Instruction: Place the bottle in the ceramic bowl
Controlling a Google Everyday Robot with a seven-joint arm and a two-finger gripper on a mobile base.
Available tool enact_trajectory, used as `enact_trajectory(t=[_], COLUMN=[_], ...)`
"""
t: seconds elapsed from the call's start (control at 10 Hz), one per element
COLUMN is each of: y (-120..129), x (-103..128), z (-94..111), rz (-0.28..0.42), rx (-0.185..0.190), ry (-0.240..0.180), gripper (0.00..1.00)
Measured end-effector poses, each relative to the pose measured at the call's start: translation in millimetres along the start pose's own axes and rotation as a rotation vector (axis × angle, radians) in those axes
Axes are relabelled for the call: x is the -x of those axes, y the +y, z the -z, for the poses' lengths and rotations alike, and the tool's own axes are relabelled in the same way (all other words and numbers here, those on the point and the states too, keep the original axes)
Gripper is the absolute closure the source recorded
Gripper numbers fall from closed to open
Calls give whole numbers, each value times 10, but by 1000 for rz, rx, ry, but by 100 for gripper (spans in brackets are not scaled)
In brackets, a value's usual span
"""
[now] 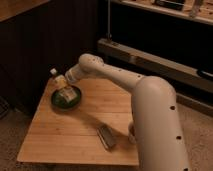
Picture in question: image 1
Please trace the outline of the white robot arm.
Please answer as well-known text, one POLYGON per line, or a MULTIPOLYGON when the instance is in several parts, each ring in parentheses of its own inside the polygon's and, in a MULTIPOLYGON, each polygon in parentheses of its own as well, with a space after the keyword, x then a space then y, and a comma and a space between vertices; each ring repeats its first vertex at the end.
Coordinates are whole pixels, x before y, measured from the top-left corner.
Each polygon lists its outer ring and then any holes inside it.
POLYGON ((85 53, 65 73, 69 83, 101 76, 131 94, 134 133, 141 171, 191 171, 173 86, 158 76, 145 76, 106 64, 85 53))

